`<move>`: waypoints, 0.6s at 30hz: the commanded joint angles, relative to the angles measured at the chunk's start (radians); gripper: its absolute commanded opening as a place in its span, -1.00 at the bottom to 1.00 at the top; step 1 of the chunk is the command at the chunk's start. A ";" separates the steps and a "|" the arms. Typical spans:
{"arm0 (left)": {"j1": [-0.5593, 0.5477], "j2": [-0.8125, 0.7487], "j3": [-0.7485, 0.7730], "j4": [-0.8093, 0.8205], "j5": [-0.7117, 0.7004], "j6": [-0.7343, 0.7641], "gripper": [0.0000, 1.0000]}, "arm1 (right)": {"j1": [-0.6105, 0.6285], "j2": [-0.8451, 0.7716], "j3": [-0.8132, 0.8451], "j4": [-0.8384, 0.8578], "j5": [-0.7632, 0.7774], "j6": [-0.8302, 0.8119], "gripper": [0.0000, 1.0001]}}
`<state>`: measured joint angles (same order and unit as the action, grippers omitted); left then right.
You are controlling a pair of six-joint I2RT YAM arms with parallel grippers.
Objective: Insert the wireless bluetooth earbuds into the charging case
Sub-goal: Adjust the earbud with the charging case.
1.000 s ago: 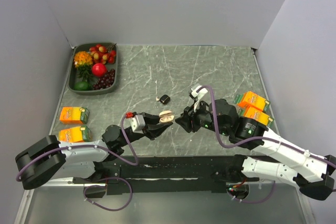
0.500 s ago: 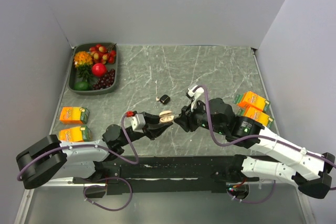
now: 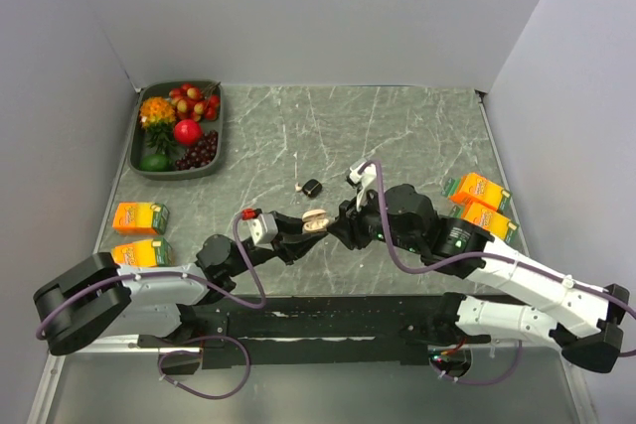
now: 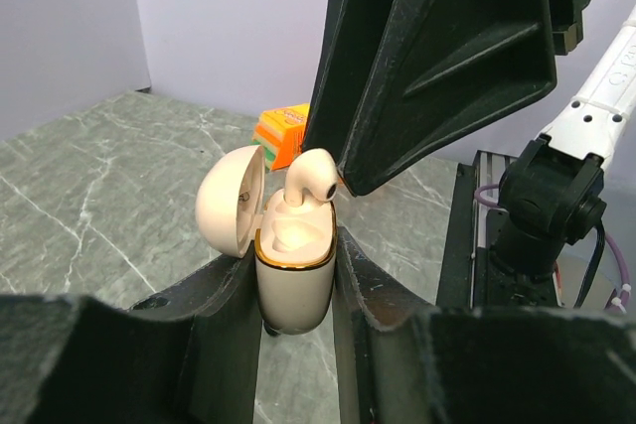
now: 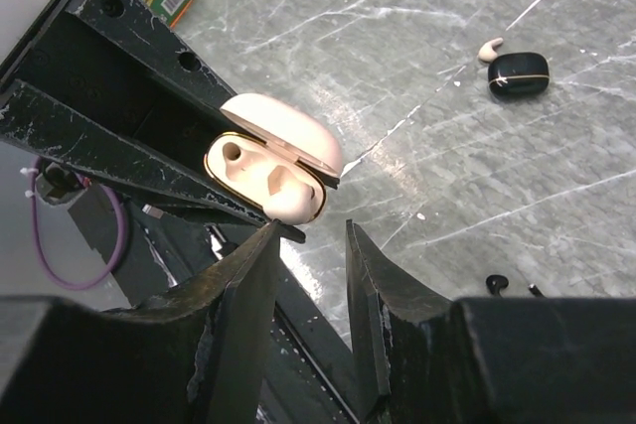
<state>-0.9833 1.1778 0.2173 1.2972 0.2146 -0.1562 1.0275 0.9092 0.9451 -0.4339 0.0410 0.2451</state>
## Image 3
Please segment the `beige earbud charging case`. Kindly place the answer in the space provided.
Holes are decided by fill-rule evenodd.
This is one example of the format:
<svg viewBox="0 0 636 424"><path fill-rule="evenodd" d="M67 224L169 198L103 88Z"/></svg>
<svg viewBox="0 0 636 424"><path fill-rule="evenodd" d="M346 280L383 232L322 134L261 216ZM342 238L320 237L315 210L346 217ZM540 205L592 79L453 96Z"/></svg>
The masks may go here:
<svg viewBox="0 0 636 424"><path fill-rule="evenodd" d="M327 212L324 210L311 210L305 212L302 215L301 220L302 229L305 233L325 232L331 223L331 218L328 217Z"/></svg>

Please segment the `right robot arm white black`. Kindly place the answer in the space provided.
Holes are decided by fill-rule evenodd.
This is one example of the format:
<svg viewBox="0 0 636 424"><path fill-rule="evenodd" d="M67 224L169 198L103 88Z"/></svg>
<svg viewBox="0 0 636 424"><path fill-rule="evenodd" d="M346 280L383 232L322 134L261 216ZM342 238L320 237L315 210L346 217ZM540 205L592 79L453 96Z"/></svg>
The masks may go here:
<svg viewBox="0 0 636 424"><path fill-rule="evenodd" d="M621 356L627 289L590 285L554 271L467 220L438 214L411 185L369 190L362 206L342 202L327 230L349 249L382 241L391 256L398 250L418 255L419 274L437 271L516 299L514 305L451 299L451 309L433 320L435 334L446 343L464 335L518 340L557 350L596 373L610 372Z"/></svg>

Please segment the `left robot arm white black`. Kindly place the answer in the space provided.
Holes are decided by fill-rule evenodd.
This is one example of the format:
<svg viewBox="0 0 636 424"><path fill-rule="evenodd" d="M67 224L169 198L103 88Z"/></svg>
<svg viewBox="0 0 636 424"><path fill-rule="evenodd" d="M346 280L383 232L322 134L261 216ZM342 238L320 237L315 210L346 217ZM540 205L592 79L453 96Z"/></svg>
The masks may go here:
<svg viewBox="0 0 636 424"><path fill-rule="evenodd" d="M197 331L188 316L192 308L227 299L263 309L267 298L256 266L274 258L294 263L325 237L329 223L322 210L303 217L244 210L235 216L231 236L210 236L185 265L125 265L109 252L96 253L35 293L36 338L55 356L125 335L185 346Z"/></svg>

